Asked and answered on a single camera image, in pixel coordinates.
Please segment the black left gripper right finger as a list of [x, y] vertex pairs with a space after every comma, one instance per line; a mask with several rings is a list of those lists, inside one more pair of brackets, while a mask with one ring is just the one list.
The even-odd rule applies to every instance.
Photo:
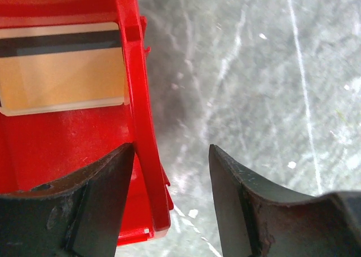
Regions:
[[302, 194], [217, 145], [209, 147], [209, 170], [224, 256], [360, 255], [360, 192]]

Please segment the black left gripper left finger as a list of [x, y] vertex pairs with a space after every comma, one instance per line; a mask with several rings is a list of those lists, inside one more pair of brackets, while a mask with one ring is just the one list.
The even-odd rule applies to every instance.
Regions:
[[29, 191], [1, 195], [2, 256], [114, 256], [134, 147]]

